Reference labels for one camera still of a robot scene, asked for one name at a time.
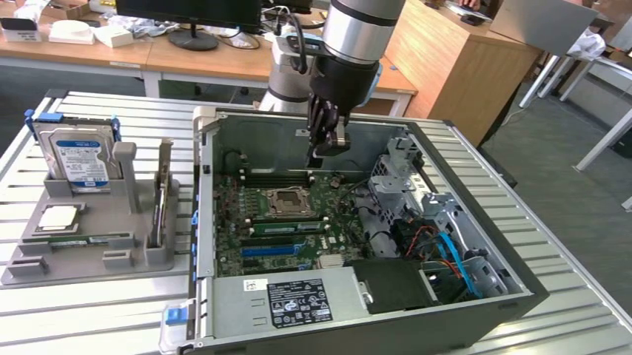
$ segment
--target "wooden desk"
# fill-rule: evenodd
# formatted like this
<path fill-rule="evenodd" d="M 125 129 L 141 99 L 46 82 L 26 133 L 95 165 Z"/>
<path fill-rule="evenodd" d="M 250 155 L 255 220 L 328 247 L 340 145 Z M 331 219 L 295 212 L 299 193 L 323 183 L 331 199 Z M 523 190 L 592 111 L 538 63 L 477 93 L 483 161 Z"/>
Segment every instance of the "wooden desk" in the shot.
<path fill-rule="evenodd" d="M 12 17 L 14 9 L 13 3 L 0 2 L 1 17 Z M 87 19 L 97 19 L 97 14 Z M 160 95 L 160 80 L 267 87 L 271 43 L 263 38 L 256 50 L 238 50 L 220 43 L 216 50 L 192 52 L 175 47 L 165 36 L 109 48 L 99 41 L 92 46 L 48 42 L 55 21 L 46 16 L 40 19 L 41 42 L 5 42 L 0 33 L 0 65 L 143 78 L 145 95 L 153 98 Z M 386 58 L 382 64 L 383 74 L 364 112 L 402 116 L 417 89 L 402 73 L 391 69 Z"/>
<path fill-rule="evenodd" d="M 407 0 L 386 57 L 418 90 L 406 116 L 450 120 L 478 145 L 540 50 Z"/>

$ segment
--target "hard drive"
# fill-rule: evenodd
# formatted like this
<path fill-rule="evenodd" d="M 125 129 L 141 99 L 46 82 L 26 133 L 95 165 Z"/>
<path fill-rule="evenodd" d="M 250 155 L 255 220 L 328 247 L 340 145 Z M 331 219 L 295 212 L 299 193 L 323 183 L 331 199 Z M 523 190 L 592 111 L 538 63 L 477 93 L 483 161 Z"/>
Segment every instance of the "hard drive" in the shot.
<path fill-rule="evenodd" d="M 109 180 L 123 178 L 112 150 L 119 120 L 37 118 L 32 127 L 52 180 L 67 179 L 73 192 L 107 192 Z"/>

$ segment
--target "table leg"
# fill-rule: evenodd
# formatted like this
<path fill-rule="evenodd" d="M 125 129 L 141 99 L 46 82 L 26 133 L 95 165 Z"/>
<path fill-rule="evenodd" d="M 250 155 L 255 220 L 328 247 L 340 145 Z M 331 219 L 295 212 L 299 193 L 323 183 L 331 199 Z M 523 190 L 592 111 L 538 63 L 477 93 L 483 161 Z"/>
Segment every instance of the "table leg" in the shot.
<path fill-rule="evenodd" d="M 621 120 L 612 127 L 610 131 L 605 135 L 604 139 L 597 143 L 594 148 L 592 148 L 588 155 L 581 159 L 580 163 L 574 166 L 574 169 L 582 172 L 588 165 L 594 161 L 596 157 L 604 152 L 604 150 L 614 144 L 614 142 L 621 138 L 621 136 L 628 132 L 632 127 L 632 109 L 628 111 Z"/>
<path fill-rule="evenodd" d="M 566 98 L 570 95 L 570 92 L 574 90 L 574 87 L 580 83 L 580 81 L 584 79 L 584 77 L 588 75 L 588 71 L 592 69 L 592 66 L 594 65 L 594 61 L 590 61 L 586 65 L 585 68 L 580 71 L 577 74 L 577 77 L 574 78 L 573 82 L 569 85 L 569 88 L 565 90 L 562 96 L 560 97 L 560 101 L 565 101 Z"/>
<path fill-rule="evenodd" d="M 411 97 L 413 96 L 410 94 L 399 95 L 397 100 L 393 102 L 391 111 L 389 113 L 390 116 L 403 117 L 403 113 L 406 112 L 407 104 L 410 103 Z"/>
<path fill-rule="evenodd" d="M 622 208 L 624 208 L 628 212 L 632 212 L 632 197 L 629 198 L 628 201 L 625 201 L 625 202 L 622 203 L 621 206 L 622 206 Z"/>
<path fill-rule="evenodd" d="M 557 82 L 557 80 L 562 76 L 562 73 L 565 72 L 565 69 L 569 66 L 572 60 L 573 59 L 570 57 L 564 58 L 562 65 L 560 65 L 560 68 L 554 71 L 554 74 L 550 77 L 549 82 L 546 83 L 546 86 L 544 87 L 544 89 L 540 90 L 540 92 L 537 94 L 537 96 L 540 98 L 545 98 L 546 95 L 549 95 L 550 89 L 553 88 L 554 83 Z"/>
<path fill-rule="evenodd" d="M 160 73 L 141 72 L 141 78 L 145 83 L 145 96 L 148 98 L 160 98 Z"/>
<path fill-rule="evenodd" d="M 544 69 L 540 72 L 540 75 L 537 76 L 536 82 L 533 83 L 526 95 L 523 96 L 522 101 L 518 104 L 521 109 L 523 109 L 529 105 L 529 102 L 532 101 L 532 98 L 536 95 L 536 91 L 542 85 L 542 82 L 546 79 L 549 72 L 553 70 L 554 65 L 557 64 L 558 61 L 560 61 L 560 57 L 553 55 L 549 61 L 546 62 L 546 65 L 544 66 Z"/>

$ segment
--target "motherboard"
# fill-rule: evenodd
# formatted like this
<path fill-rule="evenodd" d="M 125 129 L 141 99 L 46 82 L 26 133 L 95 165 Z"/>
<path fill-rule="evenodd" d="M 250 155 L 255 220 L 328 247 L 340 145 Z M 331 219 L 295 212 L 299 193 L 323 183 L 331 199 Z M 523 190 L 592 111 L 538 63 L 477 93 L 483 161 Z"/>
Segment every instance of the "motherboard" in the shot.
<path fill-rule="evenodd" d="M 342 267 L 370 258 L 354 184 L 335 173 L 264 175 L 215 180 L 218 276 Z"/>

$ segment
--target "robotic arm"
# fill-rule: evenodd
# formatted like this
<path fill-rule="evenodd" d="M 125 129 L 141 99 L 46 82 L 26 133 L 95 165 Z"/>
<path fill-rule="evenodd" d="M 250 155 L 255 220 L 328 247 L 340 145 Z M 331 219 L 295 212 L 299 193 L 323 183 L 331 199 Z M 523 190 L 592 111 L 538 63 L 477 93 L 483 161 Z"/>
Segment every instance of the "robotic arm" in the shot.
<path fill-rule="evenodd" d="M 350 111 L 369 94 L 406 0 L 331 0 L 308 99 L 307 167 L 350 149 Z"/>
<path fill-rule="evenodd" d="M 350 149 L 350 111 L 369 95 L 405 2 L 331 0 L 322 40 L 300 40 L 302 33 L 276 38 L 260 109 L 307 110 L 308 168 L 318 169 L 324 157 Z"/>

